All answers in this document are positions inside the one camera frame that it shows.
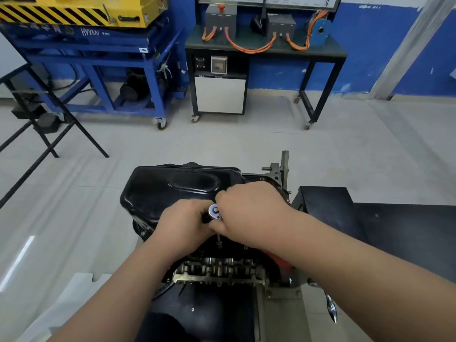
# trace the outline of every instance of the wheel caster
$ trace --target wheel caster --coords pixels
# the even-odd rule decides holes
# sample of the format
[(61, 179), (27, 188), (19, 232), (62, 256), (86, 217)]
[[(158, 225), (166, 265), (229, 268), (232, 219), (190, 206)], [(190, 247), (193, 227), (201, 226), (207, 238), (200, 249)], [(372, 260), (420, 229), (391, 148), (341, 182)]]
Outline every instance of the wheel caster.
[(163, 131), (168, 126), (168, 123), (165, 119), (162, 119), (160, 122), (157, 123), (157, 128), (159, 131)]

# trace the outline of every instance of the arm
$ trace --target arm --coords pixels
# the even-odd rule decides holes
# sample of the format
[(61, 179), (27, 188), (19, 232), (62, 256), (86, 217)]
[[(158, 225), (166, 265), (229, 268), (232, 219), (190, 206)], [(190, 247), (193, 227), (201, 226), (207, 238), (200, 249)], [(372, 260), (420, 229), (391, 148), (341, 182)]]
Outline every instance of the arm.
[(456, 285), (286, 205), (270, 185), (217, 195), (209, 226), (305, 270), (374, 341), (453, 341)]
[(213, 235), (202, 224), (211, 204), (180, 200), (167, 208), (152, 236), (49, 341), (134, 341), (165, 272)]

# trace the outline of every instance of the yellow and black hazard stripes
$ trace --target yellow and black hazard stripes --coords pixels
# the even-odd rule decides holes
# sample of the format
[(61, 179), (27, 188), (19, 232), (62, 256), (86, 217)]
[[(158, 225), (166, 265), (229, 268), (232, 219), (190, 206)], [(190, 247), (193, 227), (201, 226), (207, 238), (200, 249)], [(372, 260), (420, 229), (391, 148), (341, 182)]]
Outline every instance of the yellow and black hazard stripes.
[(57, 8), (0, 4), (0, 19), (9, 23), (109, 26), (108, 17), (96, 8)]

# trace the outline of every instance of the gray control box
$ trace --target gray control box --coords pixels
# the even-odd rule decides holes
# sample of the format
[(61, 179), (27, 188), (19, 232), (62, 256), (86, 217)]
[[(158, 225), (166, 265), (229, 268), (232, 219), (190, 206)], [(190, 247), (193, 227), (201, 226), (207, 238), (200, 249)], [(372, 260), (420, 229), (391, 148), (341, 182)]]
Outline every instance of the gray control box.
[(214, 26), (217, 27), (218, 36), (225, 37), (225, 27), (228, 27), (228, 34), (231, 40), (236, 38), (236, 16), (238, 7), (235, 5), (209, 5), (206, 10), (206, 34), (210, 34)]
[(282, 38), (286, 40), (286, 34), (290, 35), (290, 39), (293, 40), (293, 34), (295, 33), (296, 23), (290, 14), (272, 14), (268, 13), (267, 16), (267, 29), (268, 29), (268, 40), (272, 39), (272, 34), (277, 34), (277, 39), (282, 35)]

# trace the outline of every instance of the display board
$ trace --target display board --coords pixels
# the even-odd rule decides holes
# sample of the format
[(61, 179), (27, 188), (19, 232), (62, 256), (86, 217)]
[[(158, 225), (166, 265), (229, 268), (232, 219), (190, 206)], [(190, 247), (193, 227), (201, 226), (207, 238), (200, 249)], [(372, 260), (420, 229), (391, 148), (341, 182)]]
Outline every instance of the display board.
[(0, 28), (0, 83), (7, 81), (29, 62), (16, 50)]
[[(263, 0), (198, 0), (201, 4), (226, 4), (239, 6), (262, 6)], [(278, 9), (336, 11), (340, 0), (266, 0), (266, 6)]]

